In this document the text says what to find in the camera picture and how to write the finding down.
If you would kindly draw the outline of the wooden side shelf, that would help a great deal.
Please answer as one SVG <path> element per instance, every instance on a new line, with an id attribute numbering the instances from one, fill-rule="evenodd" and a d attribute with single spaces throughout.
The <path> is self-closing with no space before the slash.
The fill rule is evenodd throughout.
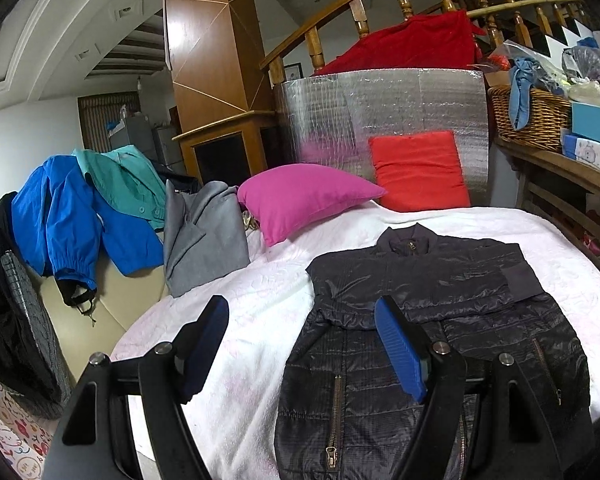
<path id="1" fill-rule="evenodd" d="M 518 177 L 516 207 L 549 221 L 600 270 L 600 170 L 498 139 Z"/>

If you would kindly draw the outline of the light blue cloth in basket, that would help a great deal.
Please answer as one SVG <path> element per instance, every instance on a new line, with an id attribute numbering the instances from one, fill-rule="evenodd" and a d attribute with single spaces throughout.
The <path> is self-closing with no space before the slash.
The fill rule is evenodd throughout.
<path id="1" fill-rule="evenodd" d="M 508 117 L 515 131 L 528 125 L 531 89 L 538 81 L 540 64 L 534 58 L 515 58 L 509 70 Z"/>

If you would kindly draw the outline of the magenta pillow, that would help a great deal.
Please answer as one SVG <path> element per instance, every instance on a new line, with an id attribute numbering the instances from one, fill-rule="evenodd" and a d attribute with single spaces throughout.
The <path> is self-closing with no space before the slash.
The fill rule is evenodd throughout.
<path id="1" fill-rule="evenodd" d="M 237 197 L 272 247 L 315 221 L 385 194 L 381 186 L 340 169 L 290 164 L 251 177 L 238 188 Z"/>

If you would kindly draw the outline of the wicker basket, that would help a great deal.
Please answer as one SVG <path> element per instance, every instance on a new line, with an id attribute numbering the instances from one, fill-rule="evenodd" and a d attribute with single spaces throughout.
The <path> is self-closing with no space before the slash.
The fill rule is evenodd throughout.
<path id="1" fill-rule="evenodd" d="M 560 152 L 562 130 L 571 129 L 570 102 L 548 91 L 532 88 L 527 125 L 515 130 L 509 118 L 509 97 L 510 88 L 507 86 L 496 86 L 488 90 L 498 138 L 528 148 Z"/>

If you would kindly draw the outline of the black quilted puffer jacket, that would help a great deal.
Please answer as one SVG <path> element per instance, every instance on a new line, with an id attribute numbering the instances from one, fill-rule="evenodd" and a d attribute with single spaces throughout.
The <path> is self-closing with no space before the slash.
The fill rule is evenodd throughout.
<path id="1" fill-rule="evenodd" d="M 284 479 L 388 479 L 422 414 L 375 326 L 390 297 L 407 321 L 466 358 L 509 353 L 538 399 L 563 467 L 592 448 L 588 359 L 516 244 L 415 224 L 308 266 L 314 301 L 288 356 L 274 450 Z"/>

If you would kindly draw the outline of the grey garment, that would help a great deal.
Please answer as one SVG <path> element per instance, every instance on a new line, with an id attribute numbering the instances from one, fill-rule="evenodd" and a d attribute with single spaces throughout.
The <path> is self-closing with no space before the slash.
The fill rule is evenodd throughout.
<path id="1" fill-rule="evenodd" d="M 174 298 L 248 266 L 237 188 L 211 181 L 186 193 L 168 182 L 163 260 L 166 287 Z"/>

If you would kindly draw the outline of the blue jacket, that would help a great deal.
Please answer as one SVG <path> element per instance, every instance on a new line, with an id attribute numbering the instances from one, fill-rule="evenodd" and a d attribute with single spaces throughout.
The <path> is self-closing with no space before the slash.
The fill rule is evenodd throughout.
<path id="1" fill-rule="evenodd" d="M 145 219 L 117 212 L 87 183 L 73 155 L 38 166 L 12 200 L 12 236 L 21 259 L 55 279 L 64 303 L 93 311 L 97 261 L 104 252 L 130 275 L 163 264 L 162 244 Z"/>

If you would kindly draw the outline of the white bed blanket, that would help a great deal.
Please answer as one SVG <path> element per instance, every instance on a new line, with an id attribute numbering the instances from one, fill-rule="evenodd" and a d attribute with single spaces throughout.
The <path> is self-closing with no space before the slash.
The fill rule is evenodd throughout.
<path id="1" fill-rule="evenodd" d="M 172 340 L 223 296 L 230 322 L 201 393 L 184 413 L 215 479 L 276 477 L 273 434 L 283 369 L 313 304 L 306 269 L 325 252 L 367 247 L 386 229 L 421 224 L 440 235 L 517 244 L 543 288 L 562 308 L 588 357 L 593 417 L 600 417 L 600 271 L 550 222 L 520 209 L 474 207 L 399 214 L 368 203 L 317 222 L 291 240 L 265 247 L 248 236 L 249 266 L 166 297 L 122 336 L 117 360 L 142 356 Z"/>

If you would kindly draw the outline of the clear plastic bag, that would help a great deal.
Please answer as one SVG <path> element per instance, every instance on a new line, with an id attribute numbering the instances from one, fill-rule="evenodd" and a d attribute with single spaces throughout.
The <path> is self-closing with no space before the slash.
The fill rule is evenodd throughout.
<path id="1" fill-rule="evenodd" d="M 600 48 L 575 46 L 563 50 L 562 70 L 570 82 L 600 82 Z"/>

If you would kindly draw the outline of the teal cardboard box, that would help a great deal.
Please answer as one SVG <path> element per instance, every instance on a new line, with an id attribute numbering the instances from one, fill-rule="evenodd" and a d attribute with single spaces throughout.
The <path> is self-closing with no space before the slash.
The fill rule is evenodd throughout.
<path id="1" fill-rule="evenodd" d="M 572 102 L 571 114 L 573 133 L 600 142 L 600 106 Z"/>

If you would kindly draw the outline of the red pillow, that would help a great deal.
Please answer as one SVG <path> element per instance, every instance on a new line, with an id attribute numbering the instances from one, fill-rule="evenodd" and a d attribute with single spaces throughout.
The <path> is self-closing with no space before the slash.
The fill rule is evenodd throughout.
<path id="1" fill-rule="evenodd" d="M 451 130 L 373 136 L 368 146 L 376 182 L 386 190 L 381 206 L 415 212 L 470 205 Z"/>

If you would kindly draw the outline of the red garment on railing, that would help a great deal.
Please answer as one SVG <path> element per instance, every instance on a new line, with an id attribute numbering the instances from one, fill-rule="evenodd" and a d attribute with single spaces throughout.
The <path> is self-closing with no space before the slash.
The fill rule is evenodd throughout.
<path id="1" fill-rule="evenodd" d="M 385 68 L 468 70 L 482 57 L 477 36 L 486 36 L 486 32 L 464 10 L 414 15 L 361 38 L 316 74 Z"/>

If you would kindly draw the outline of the black quilted bag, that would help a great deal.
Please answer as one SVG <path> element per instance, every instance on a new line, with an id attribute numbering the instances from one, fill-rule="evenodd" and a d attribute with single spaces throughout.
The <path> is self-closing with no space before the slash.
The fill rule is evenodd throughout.
<path id="1" fill-rule="evenodd" d="M 73 379 L 16 248 L 15 196 L 0 199 L 0 384 L 32 416 L 54 420 L 71 396 Z"/>

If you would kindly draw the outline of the wooden pillar cabinet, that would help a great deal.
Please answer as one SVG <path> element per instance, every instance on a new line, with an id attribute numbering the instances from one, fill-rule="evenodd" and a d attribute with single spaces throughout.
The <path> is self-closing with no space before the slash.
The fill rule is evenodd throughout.
<path id="1" fill-rule="evenodd" d="M 238 185 L 266 169 L 277 124 L 254 0 L 163 0 L 164 47 L 189 174 Z"/>

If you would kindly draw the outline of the white patterned tissue box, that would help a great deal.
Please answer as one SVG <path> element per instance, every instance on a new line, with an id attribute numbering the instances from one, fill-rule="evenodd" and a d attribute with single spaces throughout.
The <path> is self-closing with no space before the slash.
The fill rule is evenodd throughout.
<path id="1" fill-rule="evenodd" d="M 568 130 L 560 133 L 560 142 L 564 156 L 600 170 L 600 142 L 576 136 Z"/>

